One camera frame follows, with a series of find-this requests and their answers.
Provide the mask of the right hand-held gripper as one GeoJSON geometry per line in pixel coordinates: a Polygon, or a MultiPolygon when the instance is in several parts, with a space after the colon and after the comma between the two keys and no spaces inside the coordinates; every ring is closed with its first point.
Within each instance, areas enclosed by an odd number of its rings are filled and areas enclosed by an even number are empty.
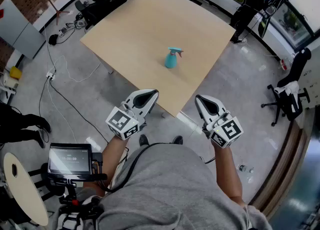
{"type": "Polygon", "coordinates": [[[202,131],[218,147],[224,149],[230,146],[244,133],[237,117],[226,111],[219,99],[196,95],[195,105],[200,118],[205,122],[202,131]]]}

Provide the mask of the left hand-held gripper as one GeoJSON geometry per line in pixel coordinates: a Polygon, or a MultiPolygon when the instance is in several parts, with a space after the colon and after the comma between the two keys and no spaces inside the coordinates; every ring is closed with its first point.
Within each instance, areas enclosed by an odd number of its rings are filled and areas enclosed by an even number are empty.
{"type": "Polygon", "coordinates": [[[147,125],[145,116],[151,112],[158,98],[157,89],[134,91],[119,107],[112,109],[105,122],[118,138],[127,140],[147,125]]]}

